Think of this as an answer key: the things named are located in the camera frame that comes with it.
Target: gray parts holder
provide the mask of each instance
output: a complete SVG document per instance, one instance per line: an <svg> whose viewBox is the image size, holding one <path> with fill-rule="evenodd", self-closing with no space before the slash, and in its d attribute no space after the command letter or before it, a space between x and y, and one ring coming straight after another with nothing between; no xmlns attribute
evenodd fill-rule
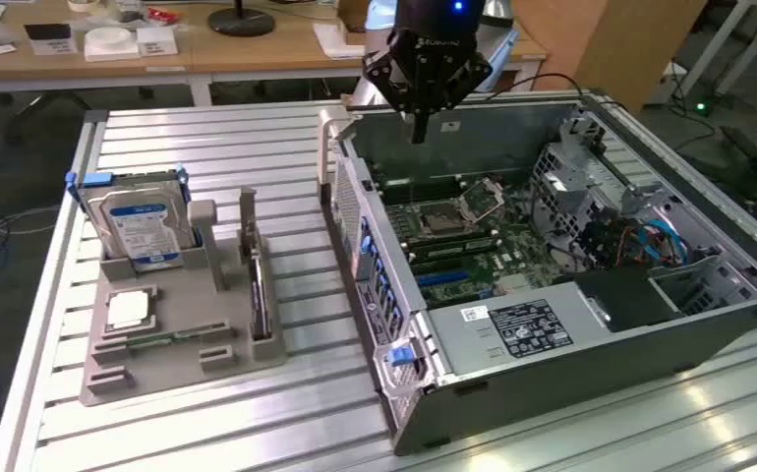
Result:
<svg viewBox="0 0 757 472"><path fill-rule="evenodd" d="M189 203L201 245L181 251L181 267L137 273L129 259L101 261L79 393L85 405L284 363L252 189L241 189L240 211L240 233L214 241L214 202Z"/></svg>

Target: lamp base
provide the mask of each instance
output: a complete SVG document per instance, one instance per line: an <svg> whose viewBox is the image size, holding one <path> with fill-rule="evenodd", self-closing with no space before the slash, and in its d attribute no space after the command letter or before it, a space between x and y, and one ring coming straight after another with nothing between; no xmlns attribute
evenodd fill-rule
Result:
<svg viewBox="0 0 757 472"><path fill-rule="evenodd" d="M244 9L237 16L233 8L218 10L207 16L207 27L229 36L260 36L274 30L274 18L258 10Z"/></svg>

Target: red object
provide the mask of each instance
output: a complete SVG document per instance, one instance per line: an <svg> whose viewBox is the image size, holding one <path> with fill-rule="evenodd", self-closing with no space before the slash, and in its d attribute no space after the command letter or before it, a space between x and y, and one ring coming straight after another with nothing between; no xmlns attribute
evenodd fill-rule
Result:
<svg viewBox="0 0 757 472"><path fill-rule="evenodd" d="M179 14L174 12L167 12L157 8L146 8L146 18L157 21L162 25L171 25L179 20Z"/></svg>

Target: wooden desk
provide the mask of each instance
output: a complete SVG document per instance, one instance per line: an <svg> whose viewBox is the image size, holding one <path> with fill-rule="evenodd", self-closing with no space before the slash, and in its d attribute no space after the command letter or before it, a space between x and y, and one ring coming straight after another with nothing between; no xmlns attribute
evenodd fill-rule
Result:
<svg viewBox="0 0 757 472"><path fill-rule="evenodd" d="M207 15L223 6L167 5L165 9L178 12L186 25L177 33L179 54L89 63L82 54L34 56L23 29L23 24L66 22L86 15L70 12L59 0L11 4L2 21L18 36L18 50L0 56L0 91L183 84L190 87L194 105L207 106L207 86L214 82L360 75L358 59L326 57L313 34L313 23L334 20L330 7L282 6L264 0L249 0L248 6L274 17L269 34L237 38L211 31ZM545 50L521 31L505 66L516 72L515 80L537 73L545 56Z"/></svg>

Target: slatted aluminum surface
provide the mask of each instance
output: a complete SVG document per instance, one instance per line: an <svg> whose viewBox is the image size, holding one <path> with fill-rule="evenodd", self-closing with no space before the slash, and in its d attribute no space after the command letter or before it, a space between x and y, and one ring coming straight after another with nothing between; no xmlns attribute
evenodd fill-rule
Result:
<svg viewBox="0 0 757 472"><path fill-rule="evenodd" d="M258 193L289 360L281 367L94 407L75 397L99 243L79 212L63 239L35 381L2 469L35 471L757 471L757 330L701 367L454 442L392 455L316 197L316 112L282 103L113 112L81 140L90 168L182 162L194 199L237 230L237 191ZM2 457L13 455L7 462Z"/></svg>

